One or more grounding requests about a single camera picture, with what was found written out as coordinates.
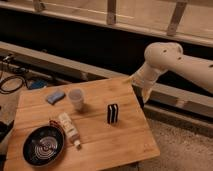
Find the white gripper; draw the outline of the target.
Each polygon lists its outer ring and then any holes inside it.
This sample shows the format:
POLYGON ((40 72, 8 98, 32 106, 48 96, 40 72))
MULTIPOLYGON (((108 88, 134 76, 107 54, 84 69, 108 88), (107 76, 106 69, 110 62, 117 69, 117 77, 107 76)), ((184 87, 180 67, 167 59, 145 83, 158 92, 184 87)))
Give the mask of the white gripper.
POLYGON ((145 62, 133 75, 132 77, 126 78, 123 82, 132 82, 142 88, 142 99, 146 103, 151 95, 152 87, 157 82, 158 78, 166 73, 165 69, 158 69, 150 66, 145 62))

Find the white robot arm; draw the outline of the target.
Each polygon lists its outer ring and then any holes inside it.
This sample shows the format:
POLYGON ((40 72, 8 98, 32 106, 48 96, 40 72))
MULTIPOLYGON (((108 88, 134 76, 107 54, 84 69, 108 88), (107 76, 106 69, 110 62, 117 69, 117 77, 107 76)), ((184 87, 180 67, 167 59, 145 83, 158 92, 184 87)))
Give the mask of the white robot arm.
POLYGON ((201 59, 183 53, 175 42, 155 42, 144 51, 143 65, 125 82, 141 88, 143 102, 151 95, 158 78, 172 71, 213 94, 213 60, 201 59))

